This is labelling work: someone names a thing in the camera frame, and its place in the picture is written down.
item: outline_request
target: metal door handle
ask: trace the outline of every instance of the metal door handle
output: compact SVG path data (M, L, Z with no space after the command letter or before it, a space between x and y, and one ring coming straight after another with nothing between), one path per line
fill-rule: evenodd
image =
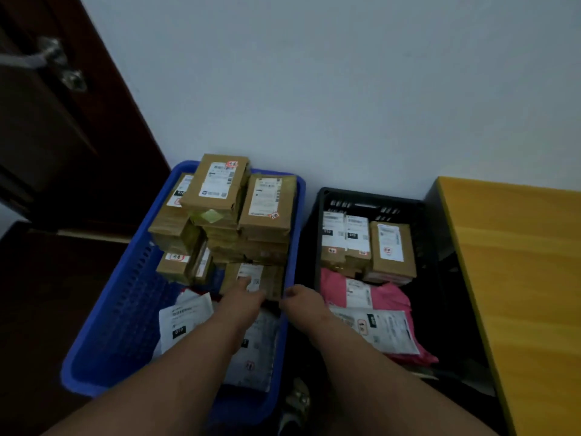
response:
M51 65L54 66L59 75L59 79L67 88L75 92L87 91L87 83L85 82L83 72L72 69L69 66L69 60L58 38L40 36L38 39L38 48L40 51L32 55L18 56L0 54L0 65L32 70Z

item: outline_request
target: person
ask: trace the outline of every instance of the person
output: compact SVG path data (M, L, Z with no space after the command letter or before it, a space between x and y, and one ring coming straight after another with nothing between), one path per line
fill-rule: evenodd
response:
M231 356L264 294L241 279L214 315L168 352L49 429L50 436L197 434ZM280 308L323 356L339 401L360 434L494 435L467 411L375 350L305 286Z

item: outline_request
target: wooden tabletop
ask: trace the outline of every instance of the wooden tabletop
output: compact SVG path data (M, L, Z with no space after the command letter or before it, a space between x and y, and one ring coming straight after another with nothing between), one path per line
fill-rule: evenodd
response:
M581 432L581 193L438 178L507 418Z

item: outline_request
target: black plastic crate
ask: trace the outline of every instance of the black plastic crate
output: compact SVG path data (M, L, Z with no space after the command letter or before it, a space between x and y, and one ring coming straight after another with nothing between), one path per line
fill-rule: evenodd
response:
M438 271L438 253L423 202L349 190L320 189L301 234L299 257L302 265L298 267L295 277L295 281L316 291L320 290L321 282L324 211L366 217L370 222L410 225L418 276L401 289L410 298L415 334L419 343L437 356L440 363L455 362L451 317Z

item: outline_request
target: red package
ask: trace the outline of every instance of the red package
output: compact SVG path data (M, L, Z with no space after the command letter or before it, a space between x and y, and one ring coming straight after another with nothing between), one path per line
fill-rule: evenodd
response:
M408 297L392 283L371 286L362 281L346 278L337 272L321 269L321 295L328 306L354 309L401 310L405 313L407 325L419 355L386 353L400 364L413 364L429 367L438 359L424 349L415 337L414 322L411 318L411 305Z

